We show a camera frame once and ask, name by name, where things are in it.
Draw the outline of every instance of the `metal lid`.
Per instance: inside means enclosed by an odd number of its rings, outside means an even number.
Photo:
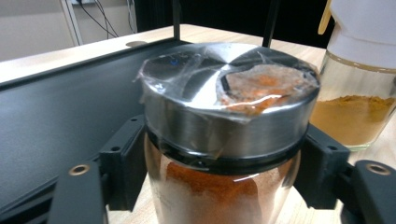
[[[272,49],[191,44],[139,71],[149,131],[185,155],[257,159],[303,137],[318,95],[308,63]]]

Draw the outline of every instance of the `glass jar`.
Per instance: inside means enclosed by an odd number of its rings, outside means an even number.
[[[259,174],[214,175],[164,156],[145,139],[159,223],[275,223],[297,175],[300,154]]]
[[[310,122],[351,150],[366,149],[396,107],[396,69],[353,63],[326,52]]]
[[[208,43],[170,49],[139,75],[160,222],[273,223],[298,170],[317,71],[272,49]]]

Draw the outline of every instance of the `screw hole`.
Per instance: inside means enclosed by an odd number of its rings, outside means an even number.
[[[390,175],[390,170],[388,170],[386,167],[383,167],[382,165],[370,163],[366,165],[366,168],[378,175]]]
[[[69,174],[70,175],[83,175],[83,174],[87,173],[89,170],[90,170],[89,165],[82,164],[82,165],[77,165],[77,166],[73,167],[72,169],[70,169]]]
[[[327,146],[330,150],[333,150],[333,151],[335,151],[335,150],[338,150],[338,148],[337,147],[335,147],[335,146]]]
[[[120,150],[120,148],[119,148],[119,147],[113,147],[113,148],[111,148],[110,150],[111,150],[111,151],[118,151],[118,150]]]

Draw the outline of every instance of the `powder residue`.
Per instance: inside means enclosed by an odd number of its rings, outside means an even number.
[[[272,64],[259,64],[244,72],[228,74],[222,84],[221,104],[247,115],[259,115],[266,108],[295,100],[316,87],[303,72]]]

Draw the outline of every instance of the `spice powder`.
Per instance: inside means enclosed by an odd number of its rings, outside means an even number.
[[[146,153],[157,216],[164,224],[270,223],[283,203],[277,197],[284,194],[278,193],[290,187],[298,164],[291,159],[256,175],[212,175],[176,164],[148,140]]]
[[[318,101],[310,122],[345,146],[370,144],[386,125],[395,102],[359,95]]]

